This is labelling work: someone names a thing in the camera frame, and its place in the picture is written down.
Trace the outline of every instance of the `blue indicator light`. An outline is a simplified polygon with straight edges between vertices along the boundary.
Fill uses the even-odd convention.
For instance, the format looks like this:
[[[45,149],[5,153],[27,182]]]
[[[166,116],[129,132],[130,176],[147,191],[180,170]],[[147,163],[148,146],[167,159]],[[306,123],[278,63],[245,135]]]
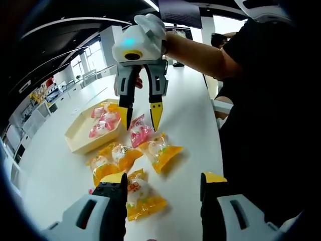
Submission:
[[[134,39],[125,39],[125,40],[123,41],[123,44],[124,44],[126,47],[133,47],[133,46],[134,46],[134,42],[135,42]]]

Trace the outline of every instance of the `person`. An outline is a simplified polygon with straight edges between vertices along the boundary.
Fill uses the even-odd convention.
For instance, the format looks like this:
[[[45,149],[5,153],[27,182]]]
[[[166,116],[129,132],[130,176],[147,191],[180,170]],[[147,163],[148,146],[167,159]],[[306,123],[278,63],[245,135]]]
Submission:
[[[211,35],[211,45],[213,47],[221,49],[228,42],[228,39],[233,38],[235,35],[236,32],[226,34],[213,33]],[[215,100],[219,100],[221,102],[229,104],[235,104],[240,99],[240,95],[243,92],[242,80],[240,78],[225,78],[221,81],[223,82],[223,87],[215,97]],[[224,120],[228,116],[228,114],[215,111],[215,116],[216,118]]]
[[[218,49],[221,49],[224,44],[227,43],[228,39],[232,38],[236,32],[226,33],[226,34],[217,34],[212,33],[211,35],[211,45]]]
[[[167,56],[218,80],[244,80],[219,130],[224,176],[277,226],[308,197],[308,137],[295,101],[306,74],[300,36],[292,24],[252,19],[221,49],[166,34]]]

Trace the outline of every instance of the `black ceiling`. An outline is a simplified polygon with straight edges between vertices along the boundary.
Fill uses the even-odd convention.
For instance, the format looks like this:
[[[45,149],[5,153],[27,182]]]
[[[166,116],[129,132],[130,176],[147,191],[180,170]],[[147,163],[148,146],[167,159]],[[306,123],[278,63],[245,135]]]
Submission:
[[[132,22],[133,17],[137,14],[149,12],[158,14],[143,0],[24,0],[24,2],[22,0],[12,0],[8,2],[12,2],[12,5],[16,4],[15,7],[11,7],[14,10],[10,10],[9,7],[2,9],[16,11],[16,16],[19,16],[18,11],[25,8],[23,18],[16,22],[14,20],[18,18],[12,20],[12,15],[5,15],[7,21],[17,24],[13,26],[14,28],[9,26],[3,31],[6,33],[7,30],[7,33],[10,33],[14,29],[17,40],[14,42],[10,38],[7,39],[7,45],[10,45],[10,43],[15,43],[15,45],[10,48],[10,56],[6,59],[5,69],[2,72],[2,79],[6,84],[5,87],[4,85],[2,86],[1,96],[8,100],[8,114],[14,111],[27,94],[45,81],[47,77],[53,75],[68,54],[52,61],[49,60],[80,47],[80,44],[86,41],[87,45],[89,45],[99,38],[98,32],[112,24],[123,27],[127,24],[102,20],[78,20],[51,25],[22,38],[26,33],[39,26],[61,19],[99,17]],[[210,9],[209,11],[206,8],[209,4],[216,4],[238,9],[233,0],[188,0],[188,2],[202,3],[202,8],[200,8],[202,16],[216,14],[239,19],[244,18],[222,9]],[[69,57],[65,63],[69,63],[71,59]],[[19,94],[18,90],[28,80],[32,81],[31,86],[22,94]]]

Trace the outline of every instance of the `tray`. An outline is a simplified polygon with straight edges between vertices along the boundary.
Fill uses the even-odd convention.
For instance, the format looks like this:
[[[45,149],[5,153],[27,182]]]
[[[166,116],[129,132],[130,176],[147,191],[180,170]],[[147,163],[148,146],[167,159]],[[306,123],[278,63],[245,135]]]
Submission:
[[[116,99],[106,99],[102,102],[112,102],[118,104]],[[79,114],[79,116],[74,120],[71,126],[67,129],[65,133],[65,139],[67,144],[73,153],[77,154],[86,154],[101,145],[115,139],[119,134],[120,121],[116,125],[116,128],[102,136],[96,138],[90,138],[89,132],[92,127],[98,123],[99,118],[91,118],[92,110],[95,107],[99,107],[99,104],[96,104]]]

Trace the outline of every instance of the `snack package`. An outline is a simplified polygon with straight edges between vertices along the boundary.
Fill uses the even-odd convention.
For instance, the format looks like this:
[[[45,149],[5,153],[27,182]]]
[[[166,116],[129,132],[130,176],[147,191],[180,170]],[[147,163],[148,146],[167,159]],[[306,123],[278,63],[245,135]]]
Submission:
[[[98,186],[100,180],[107,175],[128,170],[141,156],[142,152],[121,143],[109,144],[100,150],[95,158],[87,162],[93,172],[95,186]]]
[[[100,118],[98,123],[90,130],[90,138],[102,136],[107,132],[114,130],[120,120],[117,104],[103,102],[100,105],[101,107],[95,108],[91,115],[92,118],[95,118],[93,116],[98,116],[100,114],[100,116],[98,116]]]
[[[96,107],[92,110],[92,118],[100,118],[102,114],[105,113],[104,107]]]
[[[143,169],[128,175],[128,201],[127,217],[133,221],[161,211],[167,202],[160,195],[152,193],[151,187],[146,182]]]
[[[152,166],[159,174],[165,164],[177,153],[183,150],[183,147],[174,147],[168,144],[165,133],[139,146],[152,162]]]
[[[99,121],[98,124],[94,125],[90,130],[89,137],[95,138],[112,131],[115,128],[113,122]]]
[[[88,189],[88,194],[91,195],[95,191],[95,189],[96,189],[95,187]]]
[[[96,107],[92,110],[91,118],[100,118],[106,112],[118,112],[117,104],[110,102],[102,102],[99,104],[99,107]]]
[[[129,127],[131,145],[134,148],[144,143],[148,135],[152,132],[152,127],[145,124],[144,117],[145,115],[142,114],[140,117],[134,119]]]

